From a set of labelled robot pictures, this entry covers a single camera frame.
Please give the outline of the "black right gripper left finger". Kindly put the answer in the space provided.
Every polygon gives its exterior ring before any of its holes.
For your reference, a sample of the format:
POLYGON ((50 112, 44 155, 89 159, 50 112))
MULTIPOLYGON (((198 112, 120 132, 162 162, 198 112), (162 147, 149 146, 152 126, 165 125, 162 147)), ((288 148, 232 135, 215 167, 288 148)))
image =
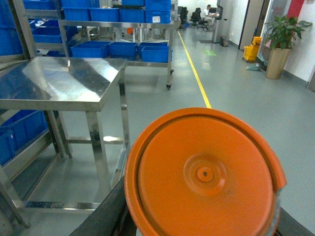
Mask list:
POLYGON ((72 236, 135 236, 136 225, 126 203, 122 178, 72 236))

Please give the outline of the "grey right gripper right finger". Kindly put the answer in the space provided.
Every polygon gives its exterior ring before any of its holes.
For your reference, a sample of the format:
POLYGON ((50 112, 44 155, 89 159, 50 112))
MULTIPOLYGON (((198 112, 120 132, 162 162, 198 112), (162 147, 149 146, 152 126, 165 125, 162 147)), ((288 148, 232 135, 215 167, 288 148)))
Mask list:
POLYGON ((281 189, 273 187, 273 199, 271 212, 267 221, 267 235, 273 236, 276 232, 281 211, 281 189))

